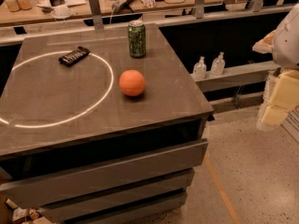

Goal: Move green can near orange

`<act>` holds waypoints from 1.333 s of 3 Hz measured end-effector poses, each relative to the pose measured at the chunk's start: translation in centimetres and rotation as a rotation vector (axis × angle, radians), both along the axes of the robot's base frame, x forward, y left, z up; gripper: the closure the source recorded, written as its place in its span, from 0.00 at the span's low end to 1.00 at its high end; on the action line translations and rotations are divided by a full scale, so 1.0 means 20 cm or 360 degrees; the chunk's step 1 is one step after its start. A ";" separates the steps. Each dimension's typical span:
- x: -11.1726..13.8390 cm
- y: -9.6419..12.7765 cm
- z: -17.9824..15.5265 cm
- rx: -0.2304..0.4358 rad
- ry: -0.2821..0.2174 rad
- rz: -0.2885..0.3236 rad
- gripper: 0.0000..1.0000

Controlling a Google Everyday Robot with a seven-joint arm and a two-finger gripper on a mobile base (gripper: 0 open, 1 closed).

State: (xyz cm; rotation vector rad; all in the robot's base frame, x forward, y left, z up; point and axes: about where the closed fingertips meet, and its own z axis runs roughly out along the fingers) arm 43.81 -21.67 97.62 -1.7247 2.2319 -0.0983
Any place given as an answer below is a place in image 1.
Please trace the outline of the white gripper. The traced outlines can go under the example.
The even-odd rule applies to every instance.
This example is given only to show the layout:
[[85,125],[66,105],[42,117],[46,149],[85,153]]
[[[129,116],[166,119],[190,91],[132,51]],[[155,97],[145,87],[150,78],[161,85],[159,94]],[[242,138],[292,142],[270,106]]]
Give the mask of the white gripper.
[[[296,4],[276,31],[272,31],[252,47],[261,54],[271,53],[276,64],[290,69],[299,68],[299,4]],[[256,126],[269,131],[279,126],[299,105],[299,71],[286,70],[266,80],[263,103]]]

